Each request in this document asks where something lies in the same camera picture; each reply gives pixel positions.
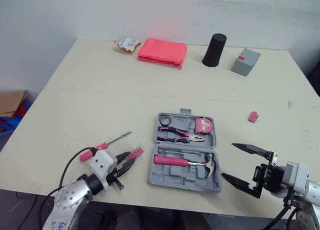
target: white wall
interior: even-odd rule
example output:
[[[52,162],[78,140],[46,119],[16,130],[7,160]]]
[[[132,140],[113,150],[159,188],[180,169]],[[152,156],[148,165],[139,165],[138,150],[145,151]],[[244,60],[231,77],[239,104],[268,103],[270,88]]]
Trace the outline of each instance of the white wall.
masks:
[[[320,0],[0,0],[0,92],[39,93],[75,38],[148,37],[289,49],[308,73],[319,60]]]

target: gray box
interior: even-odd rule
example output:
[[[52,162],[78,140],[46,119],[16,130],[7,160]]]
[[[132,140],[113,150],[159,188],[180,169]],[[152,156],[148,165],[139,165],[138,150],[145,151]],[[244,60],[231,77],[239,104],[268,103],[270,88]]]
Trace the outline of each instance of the gray box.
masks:
[[[257,63],[260,53],[245,48],[235,61],[232,71],[247,76]]]
[[[158,141],[158,136],[175,138],[176,134],[171,132],[159,131],[161,124],[159,119],[163,115],[168,115],[171,118],[170,126],[188,130],[189,133],[194,134],[196,127],[195,120],[196,118],[203,116],[191,115],[190,109],[180,109],[180,114],[172,113],[159,113],[155,122],[155,141],[158,142],[157,145],[153,147],[152,150],[152,160],[150,166],[149,182],[154,185],[160,186],[169,186],[182,189],[196,190],[196,191],[210,191],[219,193],[221,191],[221,173],[219,166],[218,155],[213,148],[216,146],[216,134],[215,134],[215,124],[214,120],[211,117],[206,117],[212,123],[212,131],[208,134],[200,134],[205,138],[205,141],[195,142],[190,141],[187,143],[182,142],[166,142]],[[187,154],[177,154],[177,152],[189,152],[196,153],[196,155],[187,155]],[[206,170],[203,166],[171,166],[171,165],[162,165],[155,164],[154,157],[159,156],[168,156],[176,158],[184,158],[193,162],[205,162],[206,155],[208,153],[213,154],[213,159],[215,163],[215,170],[212,175],[206,178]]]

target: tool kit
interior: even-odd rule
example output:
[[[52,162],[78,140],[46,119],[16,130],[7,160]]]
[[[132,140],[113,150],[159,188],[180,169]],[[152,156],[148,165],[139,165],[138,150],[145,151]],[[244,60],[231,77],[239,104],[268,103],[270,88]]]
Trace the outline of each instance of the tool kit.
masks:
[[[221,191],[221,174],[214,120],[180,114],[159,113],[155,124],[149,181],[151,184],[197,191]]]

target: open tool case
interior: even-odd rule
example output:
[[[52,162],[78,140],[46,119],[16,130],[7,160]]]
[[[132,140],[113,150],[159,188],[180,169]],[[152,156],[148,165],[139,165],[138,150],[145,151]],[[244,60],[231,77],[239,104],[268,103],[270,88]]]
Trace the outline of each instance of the open tool case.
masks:
[[[190,134],[196,134],[204,138],[204,141],[189,141],[168,142],[158,140],[158,137],[164,138],[179,138],[181,136],[172,133],[161,131],[163,127],[160,123],[160,118],[167,115],[171,118],[171,123],[168,127],[188,131]],[[205,117],[212,123],[212,131],[203,134],[195,133],[196,118],[203,116],[191,115],[190,109],[181,109],[180,114],[159,113],[155,124],[155,140],[159,143],[152,150],[152,161],[150,167],[149,181],[151,184],[171,186],[183,189],[197,191],[221,191],[221,174],[219,168],[218,155],[213,151],[216,145],[214,121],[210,117]],[[175,157],[186,159],[190,162],[203,163],[208,161],[208,153],[212,154],[214,168],[211,176],[208,176],[209,171],[201,165],[176,166],[166,164],[155,164],[155,156]]]

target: floor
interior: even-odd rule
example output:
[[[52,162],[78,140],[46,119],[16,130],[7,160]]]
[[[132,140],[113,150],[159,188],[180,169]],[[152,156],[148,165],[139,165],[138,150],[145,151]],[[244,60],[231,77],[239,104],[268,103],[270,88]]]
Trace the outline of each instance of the floor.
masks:
[[[30,210],[34,200],[34,195],[26,193],[16,193],[13,191],[0,190],[0,229],[11,230],[17,229],[20,223],[25,218]],[[38,210],[44,196],[36,197],[35,205],[30,212],[28,218],[23,223],[20,229],[30,230],[37,229]],[[47,202],[44,206],[42,214],[45,219],[53,206],[53,199]],[[117,214],[127,211],[130,206],[121,204],[109,204],[101,202],[90,202],[83,212],[85,217],[80,218],[80,229],[95,229],[94,224],[97,222],[97,216],[104,214],[107,211],[115,211]],[[151,211],[157,212],[157,209],[148,208]],[[172,214],[172,210],[163,209],[167,215]],[[212,230],[247,230],[247,229],[262,229],[269,223],[269,218],[258,217],[239,217],[227,216],[218,214],[202,213],[207,220]],[[285,229],[285,220],[281,220],[273,229]],[[291,223],[291,230],[298,230],[295,221]]]

